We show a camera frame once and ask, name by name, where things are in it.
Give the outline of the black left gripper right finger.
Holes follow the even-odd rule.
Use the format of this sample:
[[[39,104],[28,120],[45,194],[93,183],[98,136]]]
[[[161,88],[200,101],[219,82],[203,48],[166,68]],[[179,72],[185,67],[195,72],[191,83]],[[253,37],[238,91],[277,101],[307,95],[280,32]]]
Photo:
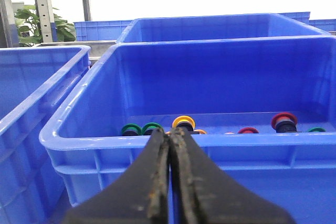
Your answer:
[[[294,223],[282,207],[222,171],[184,128],[170,134],[177,223]]]

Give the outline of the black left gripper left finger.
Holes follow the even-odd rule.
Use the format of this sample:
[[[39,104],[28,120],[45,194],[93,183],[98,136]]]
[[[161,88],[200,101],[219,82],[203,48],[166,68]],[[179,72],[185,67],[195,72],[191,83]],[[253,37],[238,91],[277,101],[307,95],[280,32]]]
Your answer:
[[[169,144],[155,129],[145,148],[110,186],[70,209],[64,223],[168,223]]]

